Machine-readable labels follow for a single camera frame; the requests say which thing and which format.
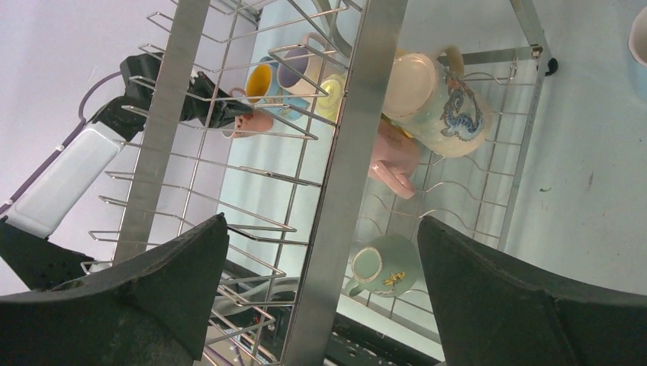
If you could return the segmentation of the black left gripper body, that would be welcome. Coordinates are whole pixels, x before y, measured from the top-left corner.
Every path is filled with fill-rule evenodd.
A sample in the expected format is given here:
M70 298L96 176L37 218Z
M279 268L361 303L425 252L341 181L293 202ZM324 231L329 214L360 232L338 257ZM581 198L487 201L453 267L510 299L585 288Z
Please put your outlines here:
M163 53L141 53L127 57L120 64L124 94L134 100L135 106L146 111L150 109L154 94L152 87L156 84L163 56ZM219 128L252 112L250 105L232 99L225 91L215 88L206 74L198 72L189 79L180 120L199 119L205 127Z

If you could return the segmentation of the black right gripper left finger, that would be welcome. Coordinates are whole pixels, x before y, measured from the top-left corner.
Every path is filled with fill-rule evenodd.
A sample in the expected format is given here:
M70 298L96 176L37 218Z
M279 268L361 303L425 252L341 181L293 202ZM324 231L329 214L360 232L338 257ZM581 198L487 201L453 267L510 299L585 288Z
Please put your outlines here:
M229 248L222 213L95 273L90 258L1 222L27 291L1 298L3 365L191 365L201 360Z

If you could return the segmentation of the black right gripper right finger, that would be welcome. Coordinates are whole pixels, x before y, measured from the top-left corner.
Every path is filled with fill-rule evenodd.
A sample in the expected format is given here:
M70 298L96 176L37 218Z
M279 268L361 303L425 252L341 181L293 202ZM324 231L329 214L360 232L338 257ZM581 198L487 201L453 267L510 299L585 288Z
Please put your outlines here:
M646 298L576 281L420 221L423 275L448 365L644 365Z

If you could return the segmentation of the blue butterfly mug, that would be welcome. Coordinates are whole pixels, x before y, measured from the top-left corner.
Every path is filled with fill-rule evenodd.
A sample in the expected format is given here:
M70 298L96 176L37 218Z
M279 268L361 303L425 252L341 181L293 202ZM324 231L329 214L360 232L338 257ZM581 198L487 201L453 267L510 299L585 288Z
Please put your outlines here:
M302 116L300 109L306 110L308 103L279 85L279 65L280 63L270 56L261 58L249 74L244 90L249 103L255 106L260 104L262 111L284 120L297 120Z

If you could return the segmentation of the pink faceted mug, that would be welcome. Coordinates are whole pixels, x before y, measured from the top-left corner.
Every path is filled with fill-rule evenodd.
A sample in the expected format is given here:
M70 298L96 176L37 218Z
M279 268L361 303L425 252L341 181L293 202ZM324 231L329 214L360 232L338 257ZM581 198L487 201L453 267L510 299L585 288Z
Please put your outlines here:
M410 199L416 188L410 177L420 161L420 148L415 140L401 134L383 119L370 158L368 177L386 184L397 196Z

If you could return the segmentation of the light blue faceted mug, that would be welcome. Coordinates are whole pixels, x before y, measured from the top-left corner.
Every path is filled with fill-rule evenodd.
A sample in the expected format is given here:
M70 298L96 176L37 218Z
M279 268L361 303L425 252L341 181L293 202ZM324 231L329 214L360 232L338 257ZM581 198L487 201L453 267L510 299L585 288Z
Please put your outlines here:
M627 40L629 80L638 97L646 101L646 8L634 18Z

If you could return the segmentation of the salmon dotted mug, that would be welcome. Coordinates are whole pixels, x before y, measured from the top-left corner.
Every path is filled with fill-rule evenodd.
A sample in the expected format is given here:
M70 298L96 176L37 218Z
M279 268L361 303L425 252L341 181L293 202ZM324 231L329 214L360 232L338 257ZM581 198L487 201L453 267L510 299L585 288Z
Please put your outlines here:
M273 121L274 119L268 114L253 109L249 114L235 117L234 122L220 132L227 139L256 136L269 132L273 127Z

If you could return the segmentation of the iridescent pale pink mug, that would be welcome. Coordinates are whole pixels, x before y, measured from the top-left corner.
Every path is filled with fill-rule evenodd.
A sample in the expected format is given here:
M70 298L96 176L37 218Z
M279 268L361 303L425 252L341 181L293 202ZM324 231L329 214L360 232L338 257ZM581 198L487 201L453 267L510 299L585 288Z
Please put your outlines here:
M304 47L289 50L284 60L278 67L279 85L290 94L303 98L308 104L314 98L307 95L316 94L318 90L298 73L312 82L322 82L334 73L331 62L326 62L325 67L322 67L324 60Z

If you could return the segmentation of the pale yellow faceted mug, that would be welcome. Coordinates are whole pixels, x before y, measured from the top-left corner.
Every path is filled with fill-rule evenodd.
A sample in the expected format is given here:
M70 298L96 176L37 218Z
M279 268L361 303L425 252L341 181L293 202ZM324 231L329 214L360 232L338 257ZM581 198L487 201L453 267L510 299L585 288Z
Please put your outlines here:
M336 122L340 105L345 95L345 84L347 73L331 74L322 81L320 87L328 94L328 96L318 97L315 103L315 112L332 122Z

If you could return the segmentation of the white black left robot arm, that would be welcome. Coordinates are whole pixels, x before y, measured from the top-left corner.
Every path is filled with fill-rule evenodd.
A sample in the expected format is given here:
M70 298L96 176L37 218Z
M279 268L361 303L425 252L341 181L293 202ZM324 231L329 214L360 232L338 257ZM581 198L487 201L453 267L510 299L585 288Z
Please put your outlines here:
M1 257L33 291L82 277L91 257L49 242L49 237L107 165L146 126L162 52L127 57L118 75L125 92L70 135L1 207Z

